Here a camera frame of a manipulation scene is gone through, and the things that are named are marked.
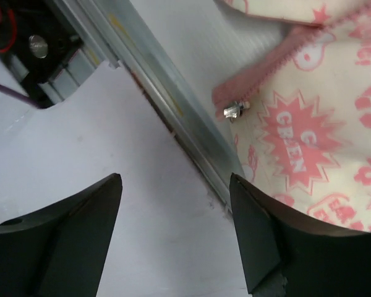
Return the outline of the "pink and cream printed jacket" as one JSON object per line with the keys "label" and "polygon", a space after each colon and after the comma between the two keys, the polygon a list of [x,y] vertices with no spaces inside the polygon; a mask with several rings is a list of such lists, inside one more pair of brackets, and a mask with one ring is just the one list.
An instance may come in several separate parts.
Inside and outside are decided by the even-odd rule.
{"label": "pink and cream printed jacket", "polygon": [[318,220],[371,232],[371,1],[228,1],[293,23],[263,61],[212,92],[246,179]]}

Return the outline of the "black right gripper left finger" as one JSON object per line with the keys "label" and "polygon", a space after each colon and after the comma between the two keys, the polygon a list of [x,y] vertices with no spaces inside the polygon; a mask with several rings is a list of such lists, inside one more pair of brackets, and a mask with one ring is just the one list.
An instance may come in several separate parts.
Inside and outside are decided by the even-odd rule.
{"label": "black right gripper left finger", "polygon": [[96,296],[122,195],[113,173],[0,224],[0,296]]}

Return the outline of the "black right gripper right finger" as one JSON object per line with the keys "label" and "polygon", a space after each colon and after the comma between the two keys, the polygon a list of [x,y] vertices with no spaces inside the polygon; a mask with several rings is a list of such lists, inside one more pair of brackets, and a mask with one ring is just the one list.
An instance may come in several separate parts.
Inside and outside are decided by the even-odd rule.
{"label": "black right gripper right finger", "polygon": [[305,215],[233,174],[231,210],[252,296],[371,296],[371,233]]}

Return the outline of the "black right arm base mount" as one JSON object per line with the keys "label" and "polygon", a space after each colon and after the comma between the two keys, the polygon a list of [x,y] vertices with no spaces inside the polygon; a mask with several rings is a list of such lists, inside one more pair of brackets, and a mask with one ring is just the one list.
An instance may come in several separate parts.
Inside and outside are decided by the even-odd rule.
{"label": "black right arm base mount", "polygon": [[52,1],[0,1],[0,59],[20,66],[20,85],[39,108],[54,101],[43,85],[68,64],[82,41]]}

